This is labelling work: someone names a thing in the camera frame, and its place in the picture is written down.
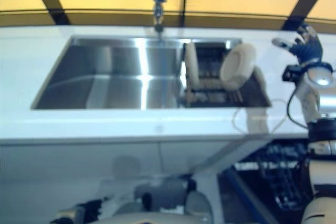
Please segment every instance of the cabinet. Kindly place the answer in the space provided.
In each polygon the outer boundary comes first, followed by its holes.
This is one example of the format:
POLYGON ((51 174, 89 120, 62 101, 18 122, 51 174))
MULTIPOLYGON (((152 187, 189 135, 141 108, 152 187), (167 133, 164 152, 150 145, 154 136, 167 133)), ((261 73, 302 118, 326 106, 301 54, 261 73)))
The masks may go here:
POLYGON ((163 172, 169 174, 187 173, 194 166, 213 156, 229 142, 180 142, 162 143, 163 172))
POLYGON ((55 181, 161 173, 156 143, 2 146, 10 181, 55 181))

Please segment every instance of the wire rack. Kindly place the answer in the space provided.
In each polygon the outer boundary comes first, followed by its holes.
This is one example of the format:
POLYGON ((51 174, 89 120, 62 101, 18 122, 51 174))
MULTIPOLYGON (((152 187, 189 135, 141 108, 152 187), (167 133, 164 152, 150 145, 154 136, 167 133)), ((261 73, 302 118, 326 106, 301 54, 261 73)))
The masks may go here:
POLYGON ((310 201, 295 180, 297 165, 306 153, 307 148, 302 143, 269 144, 256 153, 261 175, 284 211, 302 210, 310 201))
POLYGON ((202 107, 263 107, 269 106, 267 96, 262 92, 260 83, 253 73, 251 78, 238 90, 227 91, 222 87, 219 70, 229 53, 225 46, 197 47, 198 75, 200 87, 197 90, 187 88, 186 106, 202 107))

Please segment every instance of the faucet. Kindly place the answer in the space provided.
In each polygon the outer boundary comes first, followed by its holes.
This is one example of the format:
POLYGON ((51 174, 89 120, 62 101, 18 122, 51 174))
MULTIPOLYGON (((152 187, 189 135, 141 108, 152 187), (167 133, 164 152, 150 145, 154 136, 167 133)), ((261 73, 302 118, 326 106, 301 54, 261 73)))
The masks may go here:
POLYGON ((166 0, 154 0, 154 29, 161 40, 161 33, 163 32, 163 6, 162 3, 166 0))

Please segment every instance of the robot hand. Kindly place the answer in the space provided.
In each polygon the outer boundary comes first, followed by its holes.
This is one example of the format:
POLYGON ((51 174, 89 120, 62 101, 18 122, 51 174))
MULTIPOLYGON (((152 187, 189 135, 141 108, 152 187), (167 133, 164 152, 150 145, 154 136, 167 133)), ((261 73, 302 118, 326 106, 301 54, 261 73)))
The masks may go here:
POLYGON ((298 28, 297 33, 303 40, 296 38, 295 43, 292 43, 281 38, 275 38, 272 43, 296 55, 301 65, 321 62, 323 49, 316 31, 311 26, 303 23, 298 28))

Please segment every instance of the white plate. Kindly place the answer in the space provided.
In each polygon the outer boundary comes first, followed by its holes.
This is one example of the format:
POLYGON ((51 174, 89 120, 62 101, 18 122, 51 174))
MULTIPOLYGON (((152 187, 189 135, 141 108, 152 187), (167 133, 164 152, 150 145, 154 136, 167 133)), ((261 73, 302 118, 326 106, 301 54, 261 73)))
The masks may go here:
POLYGON ((256 49, 252 44, 236 46, 224 59, 219 78, 226 90, 239 89, 252 75, 256 49))
POLYGON ((198 61, 195 43, 192 41, 185 46, 185 65, 192 89, 199 89, 198 61))

